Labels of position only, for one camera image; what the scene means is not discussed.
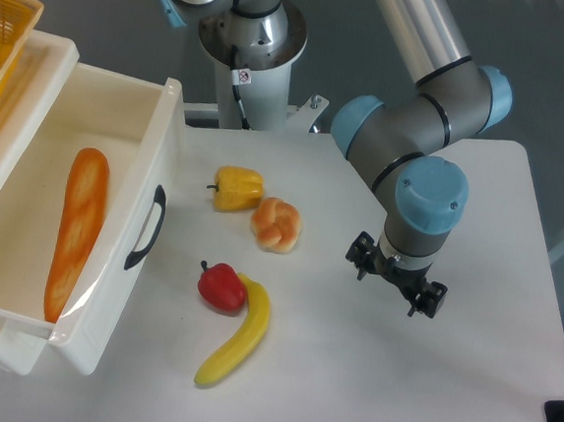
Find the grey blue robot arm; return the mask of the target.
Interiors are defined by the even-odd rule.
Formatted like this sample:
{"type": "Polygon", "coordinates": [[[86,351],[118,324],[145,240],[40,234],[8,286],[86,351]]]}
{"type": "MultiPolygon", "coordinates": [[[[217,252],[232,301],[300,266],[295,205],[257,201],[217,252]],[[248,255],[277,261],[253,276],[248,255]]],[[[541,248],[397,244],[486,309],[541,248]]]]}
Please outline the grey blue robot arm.
{"type": "MultiPolygon", "coordinates": [[[[219,125],[288,129],[290,66],[307,41],[297,7],[287,0],[162,1],[178,27],[185,9],[201,9],[198,33],[216,70],[219,125]]],[[[337,147],[387,214],[380,237],[359,234],[346,256],[360,275],[395,285],[413,313],[433,317],[447,289],[426,275],[469,195],[465,174],[437,152],[505,118],[512,91],[499,70],[474,63],[446,0],[376,1],[417,93],[395,109],[364,95],[333,120],[337,147]]]]}

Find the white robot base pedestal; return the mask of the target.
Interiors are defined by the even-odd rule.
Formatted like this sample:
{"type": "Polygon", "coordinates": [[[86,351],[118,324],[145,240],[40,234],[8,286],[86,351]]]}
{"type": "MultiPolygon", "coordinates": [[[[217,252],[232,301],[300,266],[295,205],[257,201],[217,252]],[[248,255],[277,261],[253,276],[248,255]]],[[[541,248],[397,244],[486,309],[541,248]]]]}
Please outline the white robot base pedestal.
{"type": "Polygon", "coordinates": [[[307,43],[305,19],[290,1],[263,17],[234,10],[206,17],[198,32],[215,69],[220,128],[309,132],[327,109],[318,93],[300,106],[288,103],[292,65],[307,43]]]}

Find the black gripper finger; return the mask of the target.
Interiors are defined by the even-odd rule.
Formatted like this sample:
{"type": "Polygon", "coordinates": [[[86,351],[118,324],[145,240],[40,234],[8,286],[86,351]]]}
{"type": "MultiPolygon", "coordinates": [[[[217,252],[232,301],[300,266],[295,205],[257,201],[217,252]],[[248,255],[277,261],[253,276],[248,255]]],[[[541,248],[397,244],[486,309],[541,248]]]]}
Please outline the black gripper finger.
{"type": "Polygon", "coordinates": [[[366,231],[360,232],[349,246],[345,258],[356,267],[358,281],[374,272],[375,249],[374,239],[366,231]]]}
{"type": "Polygon", "coordinates": [[[433,319],[442,308],[447,292],[448,287],[445,284],[425,280],[414,297],[414,301],[410,302],[411,307],[407,315],[412,317],[416,313],[420,313],[429,319],[433,319]]]}

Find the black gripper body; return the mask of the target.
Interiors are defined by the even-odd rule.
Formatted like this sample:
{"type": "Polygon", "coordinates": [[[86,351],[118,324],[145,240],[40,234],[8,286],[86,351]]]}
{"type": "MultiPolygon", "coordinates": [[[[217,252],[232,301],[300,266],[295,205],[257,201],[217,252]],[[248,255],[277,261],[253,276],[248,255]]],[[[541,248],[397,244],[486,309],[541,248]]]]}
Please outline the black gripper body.
{"type": "Polygon", "coordinates": [[[435,261],[435,255],[408,256],[378,243],[370,246],[366,253],[360,278],[380,275],[397,287],[405,298],[415,299],[426,285],[426,274],[435,261]]]}

